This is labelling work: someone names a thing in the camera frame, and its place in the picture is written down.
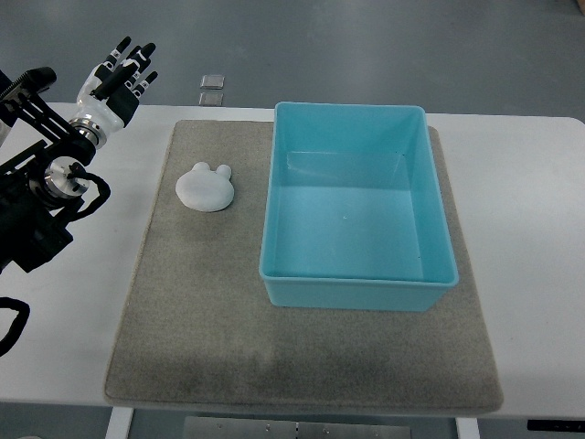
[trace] black cable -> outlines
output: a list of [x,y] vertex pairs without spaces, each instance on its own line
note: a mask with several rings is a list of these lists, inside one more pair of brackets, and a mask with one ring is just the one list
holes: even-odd
[[30,315],[30,306],[20,300],[10,297],[0,297],[0,308],[12,309],[18,312],[12,325],[10,325],[10,329],[8,329],[8,333],[0,340],[0,357],[2,357],[12,349],[22,335],[22,331],[25,329],[28,316]]
[[83,178],[85,180],[93,181],[98,187],[99,193],[98,197],[96,197],[87,208],[75,214],[71,219],[71,221],[77,221],[91,215],[93,212],[99,209],[110,197],[112,191],[110,190],[108,183],[106,183],[103,178],[87,172],[80,164],[71,165],[69,169],[71,170],[71,174],[68,175],[68,178]]

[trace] light blue plastic bin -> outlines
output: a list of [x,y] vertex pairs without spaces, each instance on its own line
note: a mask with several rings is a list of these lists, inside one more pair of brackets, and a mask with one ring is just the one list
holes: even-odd
[[276,106],[260,274],[318,308],[425,311],[459,282],[420,107]]

